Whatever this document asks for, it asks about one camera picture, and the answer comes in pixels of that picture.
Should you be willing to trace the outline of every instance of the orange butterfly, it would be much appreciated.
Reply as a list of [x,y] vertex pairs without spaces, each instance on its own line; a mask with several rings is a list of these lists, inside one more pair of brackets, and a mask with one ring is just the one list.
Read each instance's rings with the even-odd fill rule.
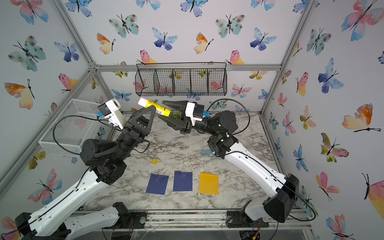
[[371,124],[372,119],[372,110],[373,105],[365,104],[358,108],[358,111],[355,113],[355,117],[352,116],[344,116],[344,122],[342,123],[345,128],[353,129],[359,132],[363,130],[375,130],[381,131],[381,128],[369,128],[368,126]]
[[204,52],[205,50],[207,50],[208,46],[211,44],[213,39],[208,42],[207,39],[204,37],[204,35],[199,33],[196,36],[196,41],[197,41],[198,46],[196,46],[194,48],[194,50],[196,51],[196,54],[200,54],[200,53]]
[[304,115],[300,115],[300,121],[304,122],[303,123],[303,128],[308,129],[308,126],[310,127],[316,127],[316,123],[314,123],[311,119],[311,115],[308,112],[308,105],[305,106],[304,109]]
[[102,44],[100,47],[100,51],[104,52],[104,54],[108,54],[113,51],[113,45],[116,39],[113,39],[112,43],[100,33],[97,33],[97,40]]
[[283,108],[284,108],[284,103],[288,100],[288,97],[285,97],[283,99],[283,93],[280,93],[280,97],[277,99],[277,102],[279,103],[279,105],[282,105]]
[[31,109],[33,106],[33,99],[35,96],[32,93],[31,86],[29,86],[29,79],[27,79],[28,88],[23,85],[15,84],[15,83],[4,83],[5,89],[11,96],[15,96],[16,98],[20,98],[20,107]]
[[305,72],[303,74],[300,81],[299,81],[299,78],[296,78],[296,81],[297,81],[296,93],[299,92],[302,97],[305,96],[305,87],[307,84],[307,80],[308,80],[308,73],[307,72]]

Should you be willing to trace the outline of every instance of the wire mesh basket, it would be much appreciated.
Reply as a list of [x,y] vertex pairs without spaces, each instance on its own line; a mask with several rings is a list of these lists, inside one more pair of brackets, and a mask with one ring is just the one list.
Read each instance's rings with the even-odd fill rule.
[[[87,118],[97,119],[97,113],[99,112],[98,103],[92,103],[77,99],[71,99],[66,107],[61,111],[59,116],[51,124],[49,129],[40,138],[39,144],[45,149],[46,152],[51,154],[59,154],[63,156],[78,156],[69,153],[59,147],[53,140],[53,127],[63,117],[68,115],[78,115]],[[68,149],[71,152],[81,152],[83,142],[89,138],[97,138],[98,130],[101,123],[98,121],[69,117],[62,120],[55,129],[55,138],[60,145]]]
[[138,96],[227,94],[226,63],[156,63],[136,66],[135,90]]

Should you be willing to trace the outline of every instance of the yellow paper square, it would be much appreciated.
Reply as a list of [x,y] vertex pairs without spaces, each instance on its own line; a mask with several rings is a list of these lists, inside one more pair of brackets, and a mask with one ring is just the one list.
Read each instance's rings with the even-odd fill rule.
[[199,193],[218,195],[218,175],[200,173]]

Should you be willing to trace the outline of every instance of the white cap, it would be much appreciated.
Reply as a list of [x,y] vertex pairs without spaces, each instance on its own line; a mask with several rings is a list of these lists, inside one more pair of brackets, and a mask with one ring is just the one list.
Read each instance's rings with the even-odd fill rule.
[[147,102],[148,102],[148,99],[140,98],[138,104],[139,104],[140,106],[145,107],[145,106],[147,105]]

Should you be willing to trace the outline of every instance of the black wire basket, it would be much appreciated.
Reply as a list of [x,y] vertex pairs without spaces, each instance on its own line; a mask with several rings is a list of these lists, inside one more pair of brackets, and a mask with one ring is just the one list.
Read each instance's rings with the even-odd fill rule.
[[225,96],[226,63],[137,64],[138,96]]

